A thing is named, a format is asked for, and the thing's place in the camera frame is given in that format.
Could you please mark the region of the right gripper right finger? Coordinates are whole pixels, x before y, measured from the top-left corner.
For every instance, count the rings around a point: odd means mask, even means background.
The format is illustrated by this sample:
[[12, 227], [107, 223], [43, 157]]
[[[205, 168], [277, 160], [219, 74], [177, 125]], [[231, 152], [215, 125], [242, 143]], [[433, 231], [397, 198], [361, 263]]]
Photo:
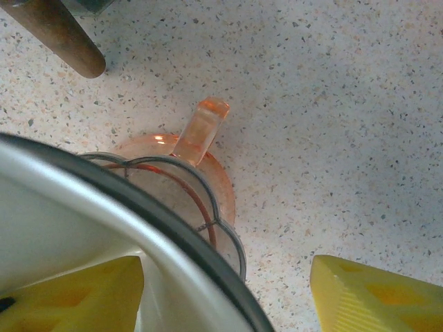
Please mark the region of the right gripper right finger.
[[309, 279], [322, 331], [441, 331], [442, 287], [331, 255]]

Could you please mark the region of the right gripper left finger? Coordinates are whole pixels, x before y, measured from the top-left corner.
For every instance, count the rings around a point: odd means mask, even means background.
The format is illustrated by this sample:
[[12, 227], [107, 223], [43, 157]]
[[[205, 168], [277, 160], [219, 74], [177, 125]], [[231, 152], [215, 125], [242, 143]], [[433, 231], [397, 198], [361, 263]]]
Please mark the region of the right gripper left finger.
[[133, 331], [144, 276], [126, 256], [1, 295], [2, 331]]

